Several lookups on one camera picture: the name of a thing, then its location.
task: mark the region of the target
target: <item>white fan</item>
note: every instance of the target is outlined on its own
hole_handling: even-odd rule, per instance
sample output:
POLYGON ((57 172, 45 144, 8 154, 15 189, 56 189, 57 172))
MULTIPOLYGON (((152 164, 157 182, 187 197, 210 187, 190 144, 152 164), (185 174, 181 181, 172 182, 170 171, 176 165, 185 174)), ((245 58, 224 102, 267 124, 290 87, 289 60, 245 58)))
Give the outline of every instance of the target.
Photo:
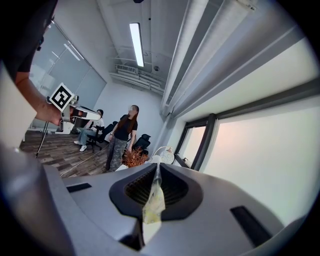
POLYGON ((154 156, 160 156, 162 163, 172 164, 175 160, 172 146, 161 146, 153 154, 154 156))

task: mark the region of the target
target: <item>woman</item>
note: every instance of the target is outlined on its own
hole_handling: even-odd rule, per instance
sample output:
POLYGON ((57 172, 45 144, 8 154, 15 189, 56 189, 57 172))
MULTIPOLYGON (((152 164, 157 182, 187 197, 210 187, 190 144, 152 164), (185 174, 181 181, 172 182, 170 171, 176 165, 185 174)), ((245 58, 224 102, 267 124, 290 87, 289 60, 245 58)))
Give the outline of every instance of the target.
POLYGON ((105 168, 108 171, 114 172, 121 166, 122 155, 124 154, 129 134, 131 134, 131 140, 129 147, 126 150, 131 151, 137 134, 138 114, 139 107, 137 105, 132 105, 128 114, 121 117, 112 132, 110 132, 110 144, 107 149, 107 159, 105 163, 105 168))
POLYGON ((80 152, 83 152, 86 150, 87 146, 87 135, 96 135, 97 128, 96 126, 100 126, 102 128, 105 127, 104 120, 102 119, 102 116, 104 115, 104 111, 102 109, 98 109, 97 113, 100 114, 101 118, 99 120, 90 120, 84 128, 78 128, 81 130, 78 140, 74 141, 74 144, 82 145, 80 148, 80 152))

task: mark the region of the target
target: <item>camouflage pants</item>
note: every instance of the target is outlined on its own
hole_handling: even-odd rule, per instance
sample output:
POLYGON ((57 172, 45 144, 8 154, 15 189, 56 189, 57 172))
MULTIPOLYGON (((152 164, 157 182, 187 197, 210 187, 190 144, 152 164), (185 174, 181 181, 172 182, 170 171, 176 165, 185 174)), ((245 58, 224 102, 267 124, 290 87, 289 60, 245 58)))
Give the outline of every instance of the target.
POLYGON ((106 152, 107 159, 105 168, 107 170, 114 172, 122 165, 122 155, 124 154, 126 145, 126 140, 121 140, 113 136, 106 152))

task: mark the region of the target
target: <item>sleeve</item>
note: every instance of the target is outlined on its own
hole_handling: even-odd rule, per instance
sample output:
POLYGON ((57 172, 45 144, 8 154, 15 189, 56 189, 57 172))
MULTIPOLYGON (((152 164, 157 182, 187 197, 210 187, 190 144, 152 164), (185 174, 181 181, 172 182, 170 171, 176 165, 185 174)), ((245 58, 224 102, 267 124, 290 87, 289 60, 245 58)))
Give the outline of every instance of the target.
POLYGON ((134 123, 134 125, 133 125, 132 130, 133 130, 133 131, 136 131, 137 129, 138 129, 138 122, 136 121, 136 122, 134 123))
POLYGON ((32 60, 34 59, 36 49, 29 53, 27 57, 22 61, 21 65, 18 68, 18 72, 30 72, 32 60))
POLYGON ((100 126, 101 127, 105 127, 105 122, 104 122, 104 120, 102 118, 100 119, 100 126))
POLYGON ((84 128, 89 128, 92 122, 93 122, 92 120, 89 120, 84 126, 84 128))

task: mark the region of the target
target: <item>air conditioning unit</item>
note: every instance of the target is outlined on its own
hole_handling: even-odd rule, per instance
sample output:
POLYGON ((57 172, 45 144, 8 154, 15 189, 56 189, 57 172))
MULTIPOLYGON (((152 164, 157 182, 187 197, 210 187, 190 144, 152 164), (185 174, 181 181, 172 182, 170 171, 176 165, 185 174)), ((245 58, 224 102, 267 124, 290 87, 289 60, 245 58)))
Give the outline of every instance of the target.
POLYGON ((131 73, 136 75, 138 73, 138 69, 135 67, 131 67, 131 66, 125 66, 125 65, 115 65, 115 69, 116 70, 120 70, 120 71, 124 71, 127 73, 131 73))

